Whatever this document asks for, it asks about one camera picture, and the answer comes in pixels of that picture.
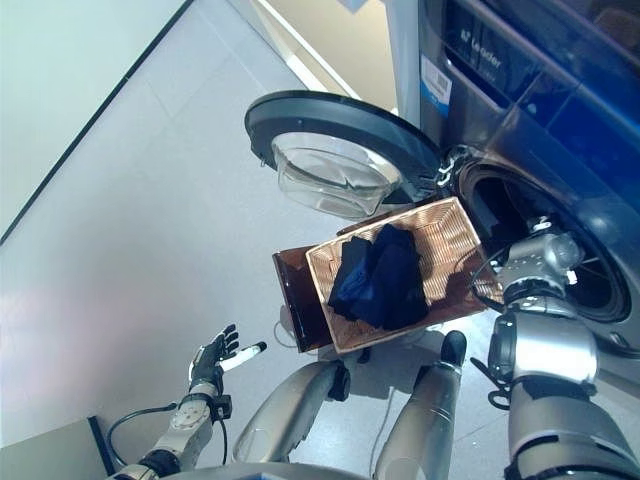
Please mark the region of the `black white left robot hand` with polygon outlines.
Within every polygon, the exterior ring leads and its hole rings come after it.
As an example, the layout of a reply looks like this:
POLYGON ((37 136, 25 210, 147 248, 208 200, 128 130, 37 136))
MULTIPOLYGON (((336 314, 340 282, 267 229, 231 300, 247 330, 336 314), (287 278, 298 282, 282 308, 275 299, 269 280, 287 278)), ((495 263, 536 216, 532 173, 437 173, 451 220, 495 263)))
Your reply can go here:
POLYGON ((224 391, 224 374, 266 349, 264 341, 240 349, 236 325, 226 326, 208 344, 201 345, 197 350, 189 366, 189 390, 199 385, 210 385, 216 395, 221 395, 224 391))

